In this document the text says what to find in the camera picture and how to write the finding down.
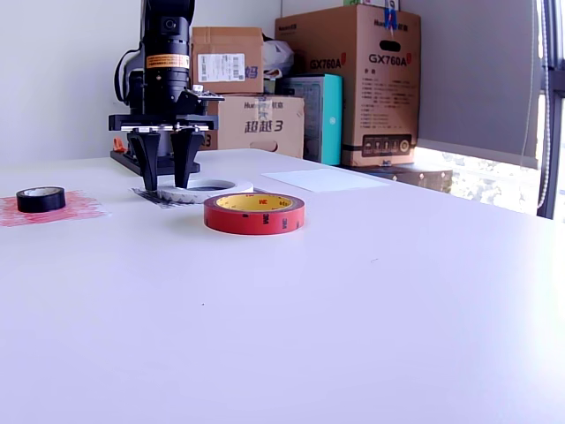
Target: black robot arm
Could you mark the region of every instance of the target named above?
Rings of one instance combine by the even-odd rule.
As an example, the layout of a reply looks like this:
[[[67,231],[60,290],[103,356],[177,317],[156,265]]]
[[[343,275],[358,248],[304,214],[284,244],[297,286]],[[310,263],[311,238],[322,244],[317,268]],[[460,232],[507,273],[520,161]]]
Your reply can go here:
[[[110,116],[109,129],[128,132],[149,191],[157,188],[159,132],[172,132],[175,184],[186,188],[204,132],[218,127],[218,117],[207,116],[207,103],[223,97],[203,93],[201,87],[192,90],[189,50],[194,0],[142,0],[141,4],[139,48],[122,57],[114,78],[117,99],[132,113]],[[124,66],[121,88],[121,64],[136,52]]]

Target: red scribble marks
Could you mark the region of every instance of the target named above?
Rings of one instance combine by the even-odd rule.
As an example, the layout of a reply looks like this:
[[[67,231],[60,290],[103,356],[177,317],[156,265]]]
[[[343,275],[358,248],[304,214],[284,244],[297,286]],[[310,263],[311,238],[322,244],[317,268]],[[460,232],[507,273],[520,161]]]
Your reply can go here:
[[[54,223],[56,221],[89,219],[108,215],[108,212],[102,209],[102,205],[96,199],[87,197],[81,191],[66,192],[65,199],[67,206],[44,214],[19,212],[15,197],[0,199],[0,226],[15,227],[33,223]]]

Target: teal box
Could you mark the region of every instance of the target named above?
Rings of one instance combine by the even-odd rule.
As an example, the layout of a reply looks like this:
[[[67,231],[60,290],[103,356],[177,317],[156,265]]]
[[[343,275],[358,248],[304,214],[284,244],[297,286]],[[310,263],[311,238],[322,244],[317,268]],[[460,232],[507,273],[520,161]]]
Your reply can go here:
[[[304,98],[304,158],[339,165],[342,157],[343,78],[302,75],[277,81],[281,95]]]

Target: black electrical tape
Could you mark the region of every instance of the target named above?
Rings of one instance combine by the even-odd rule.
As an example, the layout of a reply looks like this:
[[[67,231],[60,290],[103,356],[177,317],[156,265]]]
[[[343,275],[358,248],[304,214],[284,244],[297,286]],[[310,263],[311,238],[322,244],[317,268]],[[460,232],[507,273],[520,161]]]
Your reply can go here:
[[[16,193],[18,210],[38,214],[64,208],[64,189],[61,187],[28,188]]]

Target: white paper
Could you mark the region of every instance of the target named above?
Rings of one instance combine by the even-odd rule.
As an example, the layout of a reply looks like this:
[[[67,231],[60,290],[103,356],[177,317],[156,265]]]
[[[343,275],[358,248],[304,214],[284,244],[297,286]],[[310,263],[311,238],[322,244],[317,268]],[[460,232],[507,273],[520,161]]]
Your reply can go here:
[[[245,55],[198,55],[199,83],[245,81]]]
[[[315,193],[388,186],[386,183],[340,170],[294,170],[263,176]]]

